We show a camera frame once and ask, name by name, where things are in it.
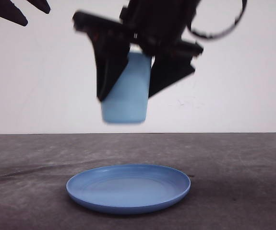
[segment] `white backdrop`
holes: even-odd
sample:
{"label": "white backdrop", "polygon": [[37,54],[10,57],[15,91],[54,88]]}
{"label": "white backdrop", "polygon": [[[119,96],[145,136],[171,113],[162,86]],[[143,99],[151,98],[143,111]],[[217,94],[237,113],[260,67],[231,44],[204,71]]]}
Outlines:
{"label": "white backdrop", "polygon": [[[127,1],[48,0],[49,15],[14,2],[29,25],[0,19],[0,133],[276,132],[274,0],[250,0],[231,35],[199,41],[196,73],[151,98],[143,124],[125,126],[102,122],[92,46],[71,18],[83,9],[117,20]],[[240,8],[202,0],[193,25],[216,31]]]}

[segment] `blue plate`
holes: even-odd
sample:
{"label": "blue plate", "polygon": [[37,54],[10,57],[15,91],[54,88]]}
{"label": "blue plate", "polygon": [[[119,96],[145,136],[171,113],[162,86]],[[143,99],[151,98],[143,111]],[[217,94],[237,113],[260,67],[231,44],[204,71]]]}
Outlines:
{"label": "blue plate", "polygon": [[167,208],[184,198],[190,179],[160,165],[125,164],[90,169],[66,184],[78,204],[111,214],[141,214]]}

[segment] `light blue cup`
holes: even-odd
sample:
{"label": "light blue cup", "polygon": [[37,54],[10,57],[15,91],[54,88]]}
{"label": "light blue cup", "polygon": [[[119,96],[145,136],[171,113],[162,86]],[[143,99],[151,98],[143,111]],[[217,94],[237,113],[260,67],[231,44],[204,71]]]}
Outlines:
{"label": "light blue cup", "polygon": [[128,54],[128,64],[101,103],[107,123],[141,123],[146,118],[152,58],[142,53]]}

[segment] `blue cup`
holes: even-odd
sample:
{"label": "blue cup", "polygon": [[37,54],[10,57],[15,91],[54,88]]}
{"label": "blue cup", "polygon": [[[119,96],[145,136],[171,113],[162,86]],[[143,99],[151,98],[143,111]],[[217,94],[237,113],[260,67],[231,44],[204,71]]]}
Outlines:
{"label": "blue cup", "polygon": [[101,103],[102,117],[107,123],[141,123],[146,118],[152,58],[128,54],[128,64]]}

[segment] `concrete floor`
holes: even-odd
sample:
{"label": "concrete floor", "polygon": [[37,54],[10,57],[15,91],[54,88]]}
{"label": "concrete floor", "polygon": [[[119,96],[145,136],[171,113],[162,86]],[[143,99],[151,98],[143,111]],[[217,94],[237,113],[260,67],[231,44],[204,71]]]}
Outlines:
{"label": "concrete floor", "polygon": [[[166,165],[192,187],[162,211],[114,216],[69,199],[91,168]],[[276,133],[0,135],[0,230],[276,230]]]}

